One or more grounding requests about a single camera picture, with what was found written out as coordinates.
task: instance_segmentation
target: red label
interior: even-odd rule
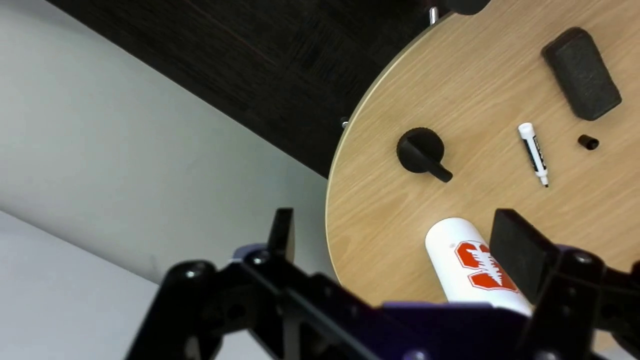
[[[460,241],[456,247],[456,255],[463,267],[478,269],[468,275],[474,288],[518,290],[517,284],[503,269],[503,265],[493,258],[487,243]]]

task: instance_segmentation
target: black mechanical part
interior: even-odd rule
[[[387,304],[371,308],[327,275],[307,275],[283,255],[291,210],[278,210],[268,246],[217,271],[174,265],[129,360],[213,358],[224,333],[250,329],[273,358],[599,358],[593,328],[611,329],[638,356],[640,262],[611,269],[584,249],[558,249],[513,210],[497,211],[493,252],[536,304],[533,318],[488,304]],[[533,252],[531,271],[515,267]]]
[[[442,138],[430,128],[408,129],[396,145],[400,164],[410,172],[430,172],[442,181],[450,181],[454,175],[440,160],[444,155]]]
[[[556,247],[518,211],[507,207],[497,210],[491,252],[522,294],[539,304],[535,318],[550,315],[549,319],[553,319],[558,313],[569,313],[558,315],[555,326],[581,321],[581,326],[607,329],[627,352],[640,358],[640,282],[635,278],[640,262],[635,263],[631,274],[600,267],[603,260],[599,255],[574,247]]]

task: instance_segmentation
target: black knob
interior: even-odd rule
[[[597,149],[600,145],[600,139],[599,138],[593,138],[589,134],[582,134],[579,138],[579,143],[582,143],[586,149]]]
[[[408,129],[398,142],[398,160],[410,172],[430,172],[442,181],[454,175],[442,168],[440,160],[444,155],[442,138],[429,128]]]

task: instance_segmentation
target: gray floor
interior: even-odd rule
[[[159,282],[224,265],[296,210],[296,263],[333,275],[327,179],[45,0],[0,2],[0,207]],[[236,336],[221,358],[264,358]]]

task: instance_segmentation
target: white bottle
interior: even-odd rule
[[[429,229],[424,243],[448,302],[491,302],[533,315],[531,304],[488,252],[474,224],[447,218]]]

